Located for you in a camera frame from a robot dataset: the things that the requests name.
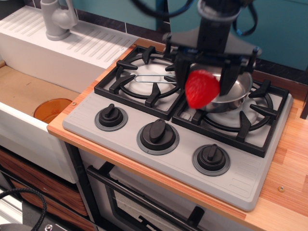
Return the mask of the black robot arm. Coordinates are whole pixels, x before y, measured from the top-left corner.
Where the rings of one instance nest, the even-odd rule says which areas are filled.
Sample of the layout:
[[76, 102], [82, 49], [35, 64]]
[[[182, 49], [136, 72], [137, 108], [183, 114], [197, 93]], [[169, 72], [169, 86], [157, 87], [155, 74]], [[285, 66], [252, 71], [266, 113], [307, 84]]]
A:
[[164, 55], [173, 59], [180, 89], [185, 88], [192, 64], [221, 68], [221, 95], [231, 90], [239, 75], [253, 73], [261, 49], [230, 32], [236, 27], [236, 20], [244, 7], [249, 8], [256, 21], [257, 14], [251, 0], [200, 0], [197, 10], [201, 21], [197, 28], [163, 36], [166, 44]]

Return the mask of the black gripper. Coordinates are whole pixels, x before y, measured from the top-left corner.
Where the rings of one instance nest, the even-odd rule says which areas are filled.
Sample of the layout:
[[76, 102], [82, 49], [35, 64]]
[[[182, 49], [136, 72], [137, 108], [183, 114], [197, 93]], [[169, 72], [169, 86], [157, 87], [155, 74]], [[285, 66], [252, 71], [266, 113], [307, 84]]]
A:
[[232, 33], [191, 31], [166, 33], [164, 56], [174, 60], [177, 86], [183, 90], [191, 64], [223, 67], [220, 76], [220, 96], [227, 95], [238, 78], [240, 69], [253, 72], [262, 49]]

